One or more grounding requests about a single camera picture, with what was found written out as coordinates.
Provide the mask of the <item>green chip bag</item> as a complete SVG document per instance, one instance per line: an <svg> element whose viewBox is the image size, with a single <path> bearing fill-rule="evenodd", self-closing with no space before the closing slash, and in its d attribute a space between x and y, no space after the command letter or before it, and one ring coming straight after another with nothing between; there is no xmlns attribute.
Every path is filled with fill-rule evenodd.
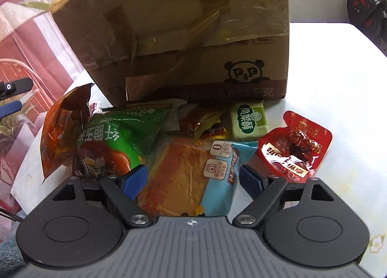
<svg viewBox="0 0 387 278"><path fill-rule="evenodd" d="M144 164L171 109L155 103L94 114L78 137L74 172L99 179Z"/></svg>

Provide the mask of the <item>black exercise bike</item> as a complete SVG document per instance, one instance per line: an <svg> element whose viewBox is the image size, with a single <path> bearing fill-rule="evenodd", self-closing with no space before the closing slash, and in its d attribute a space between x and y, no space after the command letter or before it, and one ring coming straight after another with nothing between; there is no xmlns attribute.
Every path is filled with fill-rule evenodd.
<svg viewBox="0 0 387 278"><path fill-rule="evenodd" d="M348 19L386 55L386 0L347 0Z"/></svg>

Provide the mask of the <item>green pineapple cake pack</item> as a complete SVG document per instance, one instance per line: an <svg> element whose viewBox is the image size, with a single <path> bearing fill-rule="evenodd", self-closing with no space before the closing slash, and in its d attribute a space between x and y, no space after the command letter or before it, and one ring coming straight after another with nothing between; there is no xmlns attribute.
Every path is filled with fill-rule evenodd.
<svg viewBox="0 0 387 278"><path fill-rule="evenodd" d="M230 110L230 119L236 140L258 140L269 132L263 101L235 104Z"/></svg>

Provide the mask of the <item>brown cardboard box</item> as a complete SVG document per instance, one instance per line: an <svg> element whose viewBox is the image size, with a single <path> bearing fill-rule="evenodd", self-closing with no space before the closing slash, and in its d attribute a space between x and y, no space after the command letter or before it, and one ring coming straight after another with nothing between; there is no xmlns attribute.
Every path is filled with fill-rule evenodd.
<svg viewBox="0 0 387 278"><path fill-rule="evenodd" d="M114 106L286 95L289 0L55 0L50 11Z"/></svg>

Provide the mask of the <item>orange chip bag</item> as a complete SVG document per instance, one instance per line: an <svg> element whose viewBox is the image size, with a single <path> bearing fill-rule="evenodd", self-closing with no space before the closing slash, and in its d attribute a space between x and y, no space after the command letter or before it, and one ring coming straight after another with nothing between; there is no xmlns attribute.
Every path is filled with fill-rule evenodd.
<svg viewBox="0 0 387 278"><path fill-rule="evenodd" d="M92 86L89 83L70 90L47 112L40 143L44 179L60 166L72 163L78 137L90 119Z"/></svg>

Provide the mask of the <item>red meat snack pouch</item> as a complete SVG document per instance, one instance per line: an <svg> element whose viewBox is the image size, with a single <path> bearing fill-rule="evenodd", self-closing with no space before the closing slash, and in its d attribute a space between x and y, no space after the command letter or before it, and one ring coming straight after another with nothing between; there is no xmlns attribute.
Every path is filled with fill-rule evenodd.
<svg viewBox="0 0 387 278"><path fill-rule="evenodd" d="M284 112L283 120L284 127L277 127L258 140L256 154L271 174L288 182L304 183L320 166L333 135L294 111Z"/></svg>

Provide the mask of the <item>dark red yellow sachet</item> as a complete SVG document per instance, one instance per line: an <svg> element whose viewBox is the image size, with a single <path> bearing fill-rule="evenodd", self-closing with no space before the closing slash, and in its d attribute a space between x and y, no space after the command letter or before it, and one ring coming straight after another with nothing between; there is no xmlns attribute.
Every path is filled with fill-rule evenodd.
<svg viewBox="0 0 387 278"><path fill-rule="evenodd" d="M228 110L227 106L197 105L182 117L177 135L200 140L227 140L231 133L222 117Z"/></svg>

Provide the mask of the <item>blue orange cracker pack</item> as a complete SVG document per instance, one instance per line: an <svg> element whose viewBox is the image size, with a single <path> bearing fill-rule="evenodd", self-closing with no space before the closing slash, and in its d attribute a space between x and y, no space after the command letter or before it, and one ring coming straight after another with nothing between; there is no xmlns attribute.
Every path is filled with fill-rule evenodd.
<svg viewBox="0 0 387 278"><path fill-rule="evenodd" d="M152 218L226 216L239 169L256 150L256 142L164 136L154 147L138 205Z"/></svg>

